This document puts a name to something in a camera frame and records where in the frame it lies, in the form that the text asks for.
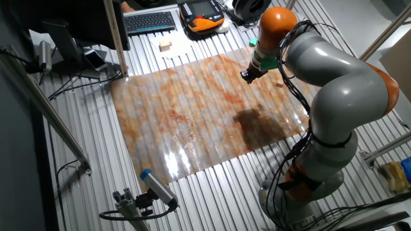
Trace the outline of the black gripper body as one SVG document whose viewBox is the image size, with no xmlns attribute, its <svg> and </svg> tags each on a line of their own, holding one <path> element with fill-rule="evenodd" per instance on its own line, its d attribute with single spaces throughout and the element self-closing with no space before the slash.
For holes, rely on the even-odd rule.
<svg viewBox="0 0 411 231">
<path fill-rule="evenodd" d="M 252 62 L 250 62 L 247 68 L 247 79 L 248 80 L 255 80 L 256 78 L 260 78 L 265 75 L 268 71 L 262 71 L 259 67 L 256 67 Z"/>
</svg>

